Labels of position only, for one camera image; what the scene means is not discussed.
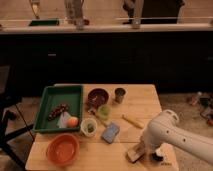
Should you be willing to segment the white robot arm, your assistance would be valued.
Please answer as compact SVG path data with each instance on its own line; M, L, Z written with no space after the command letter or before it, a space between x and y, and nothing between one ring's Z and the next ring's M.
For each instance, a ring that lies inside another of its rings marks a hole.
M213 165L213 139L178 128L178 123L178 115L168 109L151 119L140 138L146 152L153 153L167 143Z

